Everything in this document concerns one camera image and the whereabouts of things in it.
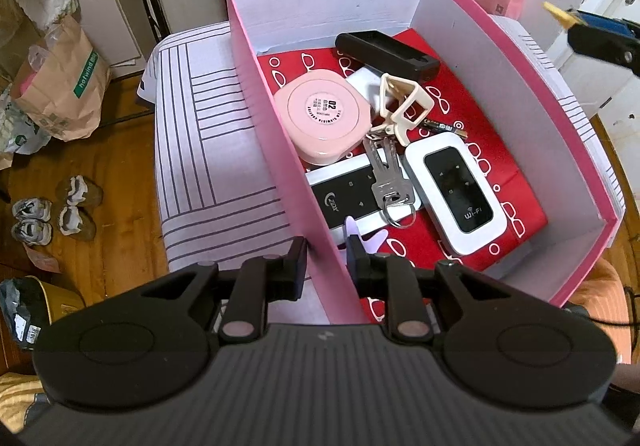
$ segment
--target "metal key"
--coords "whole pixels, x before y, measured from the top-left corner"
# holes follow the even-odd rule
[[[386,164],[380,159],[376,145],[372,140],[364,139],[364,149],[373,167],[376,183],[371,187],[376,203],[381,210],[402,204],[414,204],[414,186],[405,179],[398,162],[396,146],[388,137],[383,139]]]

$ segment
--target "red fabric with white pattern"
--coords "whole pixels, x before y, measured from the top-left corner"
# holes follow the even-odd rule
[[[412,29],[394,38],[439,59],[436,52]],[[359,62],[339,54],[335,48],[261,56],[258,61],[272,93],[276,93],[286,83],[309,70],[327,69],[340,76],[348,77],[362,67]],[[424,87],[436,101],[435,108],[428,117],[468,131],[469,137],[466,144],[478,160],[481,170],[485,172],[489,184],[494,188],[510,220],[507,231],[490,245],[472,255],[454,258],[465,266],[482,271],[542,229],[546,225],[546,216],[500,136],[455,74],[442,64],[436,79],[431,80]],[[427,130],[417,129],[409,133],[409,138],[414,141],[429,135]],[[359,146],[348,155],[348,158],[363,152],[363,147]],[[434,264],[443,258],[452,258],[444,250],[425,210],[418,212],[416,223],[409,229],[398,230],[392,227],[387,229],[389,237],[380,252],[392,252],[405,256],[416,266],[425,268],[433,268]],[[382,302],[362,300],[362,305],[372,322],[382,320],[384,315]]]

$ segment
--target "brown paper bag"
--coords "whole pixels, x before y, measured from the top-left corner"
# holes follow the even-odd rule
[[[53,137],[69,141],[89,137],[100,124],[111,73],[76,20],[66,16],[60,25],[60,37],[31,85],[20,95],[20,84],[33,74],[27,61],[10,95],[36,124]],[[44,40],[39,45],[46,47]]]

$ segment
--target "cardboard box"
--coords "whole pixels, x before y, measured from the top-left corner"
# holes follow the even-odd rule
[[[473,0],[227,0],[242,91],[291,229],[310,243],[309,273],[332,323],[363,322],[346,268],[273,106],[257,55],[334,46],[341,32],[414,28],[472,93],[548,217],[489,268],[494,278],[563,304],[617,223],[578,133],[516,44]]]

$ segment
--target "pink round case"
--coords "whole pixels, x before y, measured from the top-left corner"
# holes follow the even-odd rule
[[[337,162],[371,128],[369,103],[335,72],[309,71],[273,99],[298,155],[310,164]]]

